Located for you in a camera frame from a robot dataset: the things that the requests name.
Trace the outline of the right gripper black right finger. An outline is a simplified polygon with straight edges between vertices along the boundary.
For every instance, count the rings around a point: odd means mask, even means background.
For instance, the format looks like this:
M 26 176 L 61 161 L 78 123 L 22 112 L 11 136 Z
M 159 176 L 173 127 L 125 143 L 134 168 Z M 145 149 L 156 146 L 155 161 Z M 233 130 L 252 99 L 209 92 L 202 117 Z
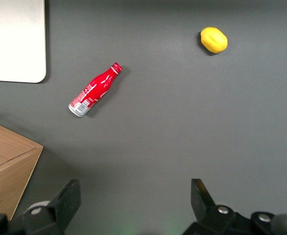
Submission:
M 191 180 L 191 206 L 196 222 L 185 235 L 252 235 L 250 220 L 225 205 L 217 205 L 201 179 Z

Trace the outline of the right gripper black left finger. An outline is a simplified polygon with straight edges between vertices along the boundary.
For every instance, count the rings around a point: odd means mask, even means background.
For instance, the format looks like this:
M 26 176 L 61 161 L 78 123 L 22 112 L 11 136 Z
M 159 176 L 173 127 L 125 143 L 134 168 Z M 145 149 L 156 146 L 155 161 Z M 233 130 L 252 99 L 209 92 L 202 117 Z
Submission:
M 23 213 L 25 234 L 63 235 L 80 204 L 80 180 L 71 179 L 53 199 L 35 203 Z

